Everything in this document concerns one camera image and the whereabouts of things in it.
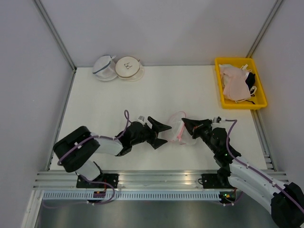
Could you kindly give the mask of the pink trimmed mesh laundry bag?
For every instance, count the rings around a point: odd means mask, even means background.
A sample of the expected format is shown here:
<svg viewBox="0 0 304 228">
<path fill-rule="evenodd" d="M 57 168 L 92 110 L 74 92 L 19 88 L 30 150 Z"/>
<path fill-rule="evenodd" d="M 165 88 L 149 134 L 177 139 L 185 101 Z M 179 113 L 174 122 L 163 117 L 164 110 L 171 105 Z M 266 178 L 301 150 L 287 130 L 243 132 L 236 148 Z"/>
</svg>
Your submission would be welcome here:
<svg viewBox="0 0 304 228">
<path fill-rule="evenodd" d="M 184 111 L 176 112 L 168 119 L 167 125 L 171 129 L 164 132 L 164 138 L 169 142 L 179 145 L 195 145 L 197 140 L 192 139 L 182 118 L 186 118 Z"/>
</svg>

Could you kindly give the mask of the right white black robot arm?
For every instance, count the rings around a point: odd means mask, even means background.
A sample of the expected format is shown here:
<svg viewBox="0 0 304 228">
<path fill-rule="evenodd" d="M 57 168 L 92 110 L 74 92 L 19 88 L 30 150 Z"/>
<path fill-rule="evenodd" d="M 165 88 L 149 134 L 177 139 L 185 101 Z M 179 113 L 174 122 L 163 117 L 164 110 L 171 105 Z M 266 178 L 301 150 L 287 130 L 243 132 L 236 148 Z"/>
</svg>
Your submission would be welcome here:
<svg viewBox="0 0 304 228">
<path fill-rule="evenodd" d="M 286 184 L 250 164 L 230 145 L 229 129 L 221 127 L 220 117 L 205 120 L 182 119 L 192 139 L 200 138 L 213 152 L 219 165 L 217 183 L 223 188 L 232 186 L 259 203 L 280 228 L 304 226 L 304 193 L 294 182 Z"/>
</svg>

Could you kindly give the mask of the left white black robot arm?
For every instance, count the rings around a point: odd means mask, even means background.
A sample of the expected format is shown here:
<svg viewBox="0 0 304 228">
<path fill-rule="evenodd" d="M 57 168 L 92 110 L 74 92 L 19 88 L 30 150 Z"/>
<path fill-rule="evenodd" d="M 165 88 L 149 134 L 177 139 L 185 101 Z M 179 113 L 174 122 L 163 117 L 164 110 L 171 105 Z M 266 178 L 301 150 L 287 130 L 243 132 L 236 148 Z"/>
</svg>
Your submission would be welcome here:
<svg viewBox="0 0 304 228">
<path fill-rule="evenodd" d="M 158 135 L 170 130 L 171 126 L 162 124 L 150 116 L 148 121 L 151 126 L 144 122 L 142 117 L 133 122 L 127 119 L 125 128 L 113 138 L 92 134 L 86 126 L 80 126 L 54 144 L 53 151 L 58 157 L 57 164 L 67 173 L 75 172 L 85 184 L 99 188 L 105 184 L 105 178 L 100 166 L 91 160 L 93 154 L 122 157 L 141 143 L 148 143 L 156 150 L 168 142 Z"/>
</svg>

